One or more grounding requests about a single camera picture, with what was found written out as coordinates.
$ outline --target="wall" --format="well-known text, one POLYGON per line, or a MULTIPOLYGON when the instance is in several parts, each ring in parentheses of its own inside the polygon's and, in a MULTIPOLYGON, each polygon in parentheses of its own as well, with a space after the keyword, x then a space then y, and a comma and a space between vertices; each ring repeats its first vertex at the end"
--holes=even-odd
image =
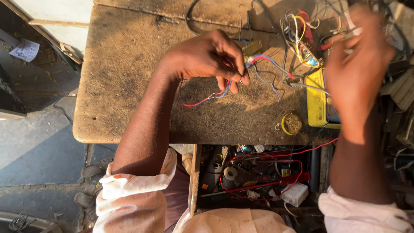
POLYGON ((29 24, 84 53, 93 0, 8 1, 29 18, 29 24))

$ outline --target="metal pipe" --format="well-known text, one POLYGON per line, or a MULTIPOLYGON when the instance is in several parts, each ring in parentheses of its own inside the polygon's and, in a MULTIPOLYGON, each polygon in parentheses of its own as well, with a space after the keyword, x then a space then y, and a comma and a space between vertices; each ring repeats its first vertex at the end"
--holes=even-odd
POLYGON ((319 188, 319 165, 320 165, 320 148, 313 150, 310 156, 310 181, 309 190, 317 192, 319 188))

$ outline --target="hand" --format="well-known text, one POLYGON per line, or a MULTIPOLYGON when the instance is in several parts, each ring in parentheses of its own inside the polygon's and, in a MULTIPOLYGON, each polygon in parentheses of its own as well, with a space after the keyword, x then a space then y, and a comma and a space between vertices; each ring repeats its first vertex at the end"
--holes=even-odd
POLYGON ((216 76, 220 90, 231 80, 230 91, 238 92, 237 83, 250 84, 243 52, 222 30, 189 39, 168 51, 159 68, 166 68, 177 79, 216 76))
POLYGON ((394 50, 385 41, 380 17, 362 5, 353 7, 350 13, 352 22, 363 32, 334 43, 326 66, 326 84, 340 114, 345 138, 361 144, 366 120, 394 50), (354 51, 346 56, 344 49, 354 51))

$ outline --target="man's right hand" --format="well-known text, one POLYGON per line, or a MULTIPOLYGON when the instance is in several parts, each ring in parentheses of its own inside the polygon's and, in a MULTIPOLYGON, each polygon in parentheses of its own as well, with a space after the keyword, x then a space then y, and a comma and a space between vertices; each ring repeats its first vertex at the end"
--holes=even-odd
POLYGON ((367 6, 352 7, 350 15, 363 32, 348 41, 333 44, 326 66, 326 86, 341 116, 345 138, 364 144, 363 129, 394 50, 385 41, 382 19, 367 6), (346 56, 344 49, 354 51, 346 56))

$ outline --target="paper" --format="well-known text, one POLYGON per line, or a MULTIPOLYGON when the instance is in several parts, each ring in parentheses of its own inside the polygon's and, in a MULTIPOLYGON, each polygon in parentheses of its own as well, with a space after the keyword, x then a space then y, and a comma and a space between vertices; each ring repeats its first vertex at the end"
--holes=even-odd
POLYGON ((19 45, 9 52, 9 54, 27 62, 31 62, 36 57, 39 47, 40 45, 36 42, 22 39, 19 45))

